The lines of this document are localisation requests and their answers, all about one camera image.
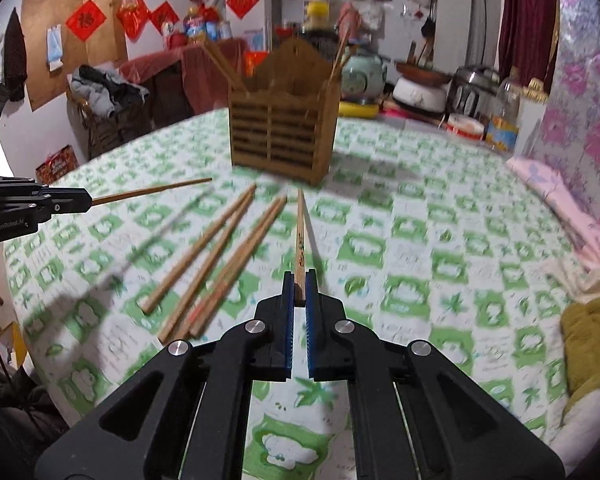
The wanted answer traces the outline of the red patterned box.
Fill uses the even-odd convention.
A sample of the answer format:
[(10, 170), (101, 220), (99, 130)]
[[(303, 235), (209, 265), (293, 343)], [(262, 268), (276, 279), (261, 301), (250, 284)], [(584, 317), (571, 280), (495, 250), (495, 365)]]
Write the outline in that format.
[(38, 183), (49, 185), (78, 167), (79, 163), (73, 147), (66, 145), (58, 152), (48, 156), (40, 166), (35, 168), (35, 179)]

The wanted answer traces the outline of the pile of dark clothes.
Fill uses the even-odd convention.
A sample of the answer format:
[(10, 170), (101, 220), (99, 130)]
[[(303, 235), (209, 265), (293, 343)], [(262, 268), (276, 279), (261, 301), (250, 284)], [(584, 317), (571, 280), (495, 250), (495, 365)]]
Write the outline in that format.
[(147, 89), (127, 81), (116, 70), (100, 70), (91, 65), (77, 68), (69, 86), (101, 118), (113, 118), (128, 108), (144, 104), (149, 96)]

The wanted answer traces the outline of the green white patterned tablecloth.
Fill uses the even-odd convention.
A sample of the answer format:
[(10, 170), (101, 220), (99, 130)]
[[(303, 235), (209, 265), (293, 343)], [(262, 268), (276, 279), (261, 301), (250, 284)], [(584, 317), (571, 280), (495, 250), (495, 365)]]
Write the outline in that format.
[(162, 348), (186, 292), (220, 292), (198, 344), (286, 295), (294, 364), (251, 388), (242, 476), (351, 479), (344, 382), (306, 368), (311, 292), (405, 346), (425, 339), (549, 445), (568, 469), (600, 432), (570, 405), (557, 277), (579, 254), (539, 174), (439, 133), (338, 122), (323, 180), (235, 166), (224, 110), (184, 120), (63, 177), (100, 202), (3, 249), (33, 364), (75, 424)]

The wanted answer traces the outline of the olive green cushion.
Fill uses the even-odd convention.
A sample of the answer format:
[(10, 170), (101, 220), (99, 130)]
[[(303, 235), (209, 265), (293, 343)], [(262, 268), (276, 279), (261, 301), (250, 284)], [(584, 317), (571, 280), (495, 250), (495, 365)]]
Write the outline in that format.
[(560, 319), (569, 401), (565, 412), (600, 390), (600, 297), (570, 304)]

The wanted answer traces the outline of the dark red cloth covered table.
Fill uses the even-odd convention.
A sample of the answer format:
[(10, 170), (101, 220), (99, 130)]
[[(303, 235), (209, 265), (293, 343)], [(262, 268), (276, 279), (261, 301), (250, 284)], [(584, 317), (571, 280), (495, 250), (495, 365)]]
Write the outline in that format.
[(118, 72), (132, 84), (144, 84), (173, 66), (180, 70), (180, 81), (173, 87), (183, 91), (195, 115), (228, 107), (227, 79), (201, 44), (132, 58), (122, 63)]

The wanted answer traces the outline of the chopstick in holder left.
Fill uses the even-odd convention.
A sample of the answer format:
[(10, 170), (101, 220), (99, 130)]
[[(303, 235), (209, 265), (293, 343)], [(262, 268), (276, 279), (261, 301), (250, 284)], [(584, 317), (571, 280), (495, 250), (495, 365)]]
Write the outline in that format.
[(200, 40), (201, 47), (207, 52), (208, 57), (212, 59), (212, 62), (219, 69), (222, 75), (227, 79), (230, 84), (230, 88), (247, 92), (248, 88), (245, 85), (242, 77), (238, 75), (233, 66), (230, 65), (228, 59), (221, 52), (215, 42), (209, 40), (206, 36), (203, 36)]

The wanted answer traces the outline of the chopstick in holder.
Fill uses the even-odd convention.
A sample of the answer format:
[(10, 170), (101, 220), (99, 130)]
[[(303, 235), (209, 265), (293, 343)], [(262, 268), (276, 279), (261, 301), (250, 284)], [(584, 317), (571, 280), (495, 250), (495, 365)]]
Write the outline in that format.
[(212, 59), (212, 62), (219, 69), (222, 75), (227, 79), (230, 84), (230, 88), (247, 92), (248, 88), (245, 85), (242, 77), (238, 75), (233, 66), (230, 65), (228, 59), (221, 52), (215, 42), (209, 40), (206, 36), (203, 36), (200, 40), (201, 47), (207, 52), (208, 57)]
[(331, 84), (332, 81), (336, 78), (337, 74), (341, 70), (341, 64), (343, 59), (344, 49), (347, 47), (349, 37), (350, 37), (351, 26), (347, 25), (342, 31), (340, 35), (340, 40), (338, 44), (338, 50), (336, 56), (334, 58), (334, 62), (332, 62), (332, 71), (329, 74), (328, 83)]

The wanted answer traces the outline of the cooking oil bottle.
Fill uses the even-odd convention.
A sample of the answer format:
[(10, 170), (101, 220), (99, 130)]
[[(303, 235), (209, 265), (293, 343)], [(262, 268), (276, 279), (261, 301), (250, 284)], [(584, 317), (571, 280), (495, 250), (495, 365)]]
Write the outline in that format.
[(189, 8), (185, 18), (183, 18), (183, 30), (188, 38), (194, 39), (206, 31), (204, 12), (206, 12), (206, 6), (203, 3), (195, 4)]

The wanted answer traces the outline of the wooden slatted utensil holder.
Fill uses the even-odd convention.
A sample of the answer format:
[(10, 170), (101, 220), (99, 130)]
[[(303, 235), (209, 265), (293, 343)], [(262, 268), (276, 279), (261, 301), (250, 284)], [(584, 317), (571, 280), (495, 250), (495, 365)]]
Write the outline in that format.
[(291, 38), (230, 92), (235, 166), (318, 185), (332, 160), (340, 77), (306, 40)]

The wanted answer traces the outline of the clear plastic bottle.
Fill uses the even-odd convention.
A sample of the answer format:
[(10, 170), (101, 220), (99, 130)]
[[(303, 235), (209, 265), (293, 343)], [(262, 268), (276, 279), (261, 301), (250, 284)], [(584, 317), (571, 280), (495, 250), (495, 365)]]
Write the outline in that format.
[(490, 120), (486, 127), (486, 144), (501, 153), (513, 154), (515, 149), (519, 133), (521, 92), (519, 70), (513, 66), (492, 101)]

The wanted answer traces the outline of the pink floral quilt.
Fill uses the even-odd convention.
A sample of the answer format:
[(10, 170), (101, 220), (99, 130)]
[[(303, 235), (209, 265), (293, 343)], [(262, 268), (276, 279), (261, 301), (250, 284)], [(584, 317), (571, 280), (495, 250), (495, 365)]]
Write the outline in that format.
[(506, 165), (554, 209), (583, 265), (600, 266), (600, 0), (559, 0), (546, 110), (530, 150)]

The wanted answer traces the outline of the yellow plastic utensil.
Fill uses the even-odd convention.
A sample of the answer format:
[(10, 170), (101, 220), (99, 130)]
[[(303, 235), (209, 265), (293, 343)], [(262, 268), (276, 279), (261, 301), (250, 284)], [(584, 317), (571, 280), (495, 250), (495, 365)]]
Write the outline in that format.
[(347, 118), (374, 119), (378, 116), (380, 107), (378, 104), (360, 104), (348, 101), (339, 103), (339, 116)]

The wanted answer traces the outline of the silver pressure cooker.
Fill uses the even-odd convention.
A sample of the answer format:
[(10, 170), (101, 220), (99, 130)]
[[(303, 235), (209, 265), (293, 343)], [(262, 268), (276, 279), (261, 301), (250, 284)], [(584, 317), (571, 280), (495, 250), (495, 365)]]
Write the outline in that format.
[(450, 82), (445, 113), (486, 122), (491, 101), (498, 88), (500, 75), (494, 68), (485, 65), (460, 67)]

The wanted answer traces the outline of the light green rice cooker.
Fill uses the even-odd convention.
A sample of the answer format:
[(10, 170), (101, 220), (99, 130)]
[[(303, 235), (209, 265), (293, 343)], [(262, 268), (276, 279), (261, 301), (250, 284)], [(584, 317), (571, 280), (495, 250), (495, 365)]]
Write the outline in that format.
[(387, 66), (380, 55), (352, 55), (343, 66), (341, 96), (345, 101), (370, 104), (382, 95), (386, 80)]

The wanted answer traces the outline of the chopstick in holder right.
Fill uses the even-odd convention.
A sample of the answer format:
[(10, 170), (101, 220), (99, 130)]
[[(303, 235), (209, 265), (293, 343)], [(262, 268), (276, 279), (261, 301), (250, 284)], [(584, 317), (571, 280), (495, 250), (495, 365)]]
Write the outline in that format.
[(340, 35), (340, 40), (338, 44), (338, 50), (336, 56), (334, 58), (334, 62), (332, 62), (332, 71), (329, 74), (328, 83), (331, 84), (332, 81), (336, 78), (337, 74), (341, 70), (341, 64), (343, 59), (344, 49), (347, 47), (349, 37), (350, 37), (351, 26), (347, 25), (342, 31)]

